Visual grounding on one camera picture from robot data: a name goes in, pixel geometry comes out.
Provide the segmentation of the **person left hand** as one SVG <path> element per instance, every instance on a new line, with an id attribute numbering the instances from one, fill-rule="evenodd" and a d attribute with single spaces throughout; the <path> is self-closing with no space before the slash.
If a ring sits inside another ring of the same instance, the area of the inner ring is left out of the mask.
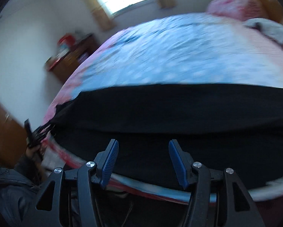
<path id="1" fill-rule="evenodd" d="M 36 161 L 37 163 L 40 163 L 43 161 L 43 155 L 44 155 L 44 148 L 42 145 L 37 145 L 35 147 L 32 147 L 30 145 L 30 141 L 28 138 L 26 139 L 27 142 L 27 148 L 25 151 L 25 156 L 29 159 L 32 159 Z"/>

